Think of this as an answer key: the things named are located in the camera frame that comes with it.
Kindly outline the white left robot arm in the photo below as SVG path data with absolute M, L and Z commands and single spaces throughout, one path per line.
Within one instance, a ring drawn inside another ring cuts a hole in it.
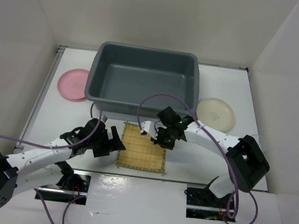
M 55 184 L 61 189 L 77 191 L 83 180 L 67 161 L 87 150 L 94 157 L 125 150 L 115 126 L 111 127 L 111 133 L 109 137 L 105 122 L 94 118 L 43 148 L 9 155 L 0 152 L 0 208 L 13 196 L 44 185 Z

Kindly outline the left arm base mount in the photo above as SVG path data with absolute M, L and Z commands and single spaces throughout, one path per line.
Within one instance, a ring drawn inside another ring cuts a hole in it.
M 76 179 L 66 185 L 49 184 L 38 187 L 39 193 L 46 201 L 85 205 L 91 182 L 91 173 L 75 170 Z

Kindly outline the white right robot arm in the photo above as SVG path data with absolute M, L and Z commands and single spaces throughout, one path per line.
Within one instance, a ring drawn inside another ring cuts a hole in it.
M 207 127 L 190 115 L 180 117 L 167 107 L 157 114 L 163 124 L 151 140 L 162 148 L 172 150 L 177 140 L 199 145 L 222 157 L 228 175 L 215 177 L 197 195 L 197 199 L 215 206 L 226 195 L 240 190 L 249 193 L 268 173 L 270 165 L 256 139 L 252 136 L 231 136 Z

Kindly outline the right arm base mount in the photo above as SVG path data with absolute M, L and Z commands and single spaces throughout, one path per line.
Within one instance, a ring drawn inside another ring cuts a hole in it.
M 186 217 L 199 220 L 223 221 L 227 211 L 227 203 L 231 194 L 219 199 L 211 195 L 205 197 L 205 187 L 188 184 L 184 190 L 186 195 Z

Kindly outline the woven bamboo mat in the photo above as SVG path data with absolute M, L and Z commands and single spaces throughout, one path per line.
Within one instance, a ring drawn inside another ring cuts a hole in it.
M 119 151 L 116 165 L 144 172 L 164 172 L 166 150 L 154 145 L 149 134 L 141 135 L 138 125 L 125 122 L 122 132 L 124 151 Z

